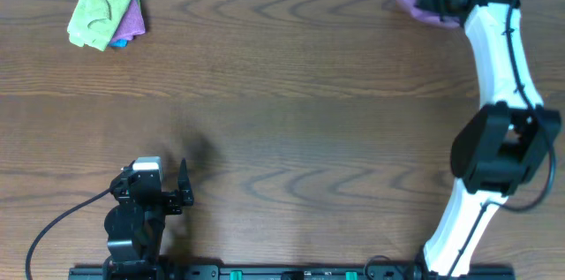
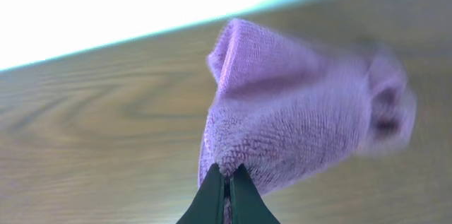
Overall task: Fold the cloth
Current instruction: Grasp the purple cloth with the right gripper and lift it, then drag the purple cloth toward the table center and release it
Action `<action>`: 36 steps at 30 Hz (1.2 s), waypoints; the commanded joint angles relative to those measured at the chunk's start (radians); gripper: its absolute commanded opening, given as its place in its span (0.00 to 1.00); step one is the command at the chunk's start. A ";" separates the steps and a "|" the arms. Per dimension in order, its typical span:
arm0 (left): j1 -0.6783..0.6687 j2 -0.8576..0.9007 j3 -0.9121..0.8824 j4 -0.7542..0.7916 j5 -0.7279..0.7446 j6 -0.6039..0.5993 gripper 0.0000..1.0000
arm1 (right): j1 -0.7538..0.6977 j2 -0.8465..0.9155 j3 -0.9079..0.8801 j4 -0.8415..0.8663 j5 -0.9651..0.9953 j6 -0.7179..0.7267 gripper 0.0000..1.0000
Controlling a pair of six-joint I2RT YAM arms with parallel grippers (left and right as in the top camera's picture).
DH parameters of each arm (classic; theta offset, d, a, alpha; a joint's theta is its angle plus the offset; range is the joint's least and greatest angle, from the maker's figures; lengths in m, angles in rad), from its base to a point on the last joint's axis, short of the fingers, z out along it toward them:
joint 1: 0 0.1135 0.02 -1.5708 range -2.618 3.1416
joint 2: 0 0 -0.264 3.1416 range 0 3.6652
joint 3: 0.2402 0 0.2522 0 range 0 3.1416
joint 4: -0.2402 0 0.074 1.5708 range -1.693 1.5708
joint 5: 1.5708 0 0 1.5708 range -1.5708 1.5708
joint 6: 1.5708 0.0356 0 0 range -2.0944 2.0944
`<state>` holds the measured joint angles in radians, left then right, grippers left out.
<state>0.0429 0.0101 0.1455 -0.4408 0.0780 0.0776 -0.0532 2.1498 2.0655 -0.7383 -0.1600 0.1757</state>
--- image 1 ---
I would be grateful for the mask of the purple microfiber cloth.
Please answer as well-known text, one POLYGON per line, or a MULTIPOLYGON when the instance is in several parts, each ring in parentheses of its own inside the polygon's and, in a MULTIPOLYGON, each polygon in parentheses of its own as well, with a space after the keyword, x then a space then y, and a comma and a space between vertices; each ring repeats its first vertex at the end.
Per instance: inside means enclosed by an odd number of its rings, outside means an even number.
POLYGON ((441 17, 437 12, 421 10, 416 6, 416 2, 417 0, 396 0, 396 3, 402 10, 419 22, 447 29, 460 27, 458 19, 441 17))

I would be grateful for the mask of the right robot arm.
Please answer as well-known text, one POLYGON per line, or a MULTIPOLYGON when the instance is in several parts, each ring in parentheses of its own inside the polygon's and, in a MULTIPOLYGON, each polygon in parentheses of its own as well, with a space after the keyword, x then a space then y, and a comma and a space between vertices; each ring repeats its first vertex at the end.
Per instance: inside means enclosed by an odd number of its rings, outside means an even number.
POLYGON ((520 0, 416 0, 418 11, 453 19, 471 43, 479 109, 450 152, 448 205, 409 279, 510 279, 512 269, 474 267, 471 257, 496 212, 525 213, 553 187, 561 115, 545 108, 521 36, 520 0))

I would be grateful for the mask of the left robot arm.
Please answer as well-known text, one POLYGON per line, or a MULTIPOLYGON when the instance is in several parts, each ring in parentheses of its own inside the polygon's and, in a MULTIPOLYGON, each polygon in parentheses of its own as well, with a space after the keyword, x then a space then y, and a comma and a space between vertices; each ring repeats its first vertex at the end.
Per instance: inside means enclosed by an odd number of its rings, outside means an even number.
POLYGON ((106 215, 109 258, 102 265, 104 279, 174 279, 177 272, 160 257, 167 216, 183 213, 194 203, 186 161, 180 163, 177 189, 162 190, 162 162, 158 156, 140 157, 123 167, 109 187, 118 205, 106 215))

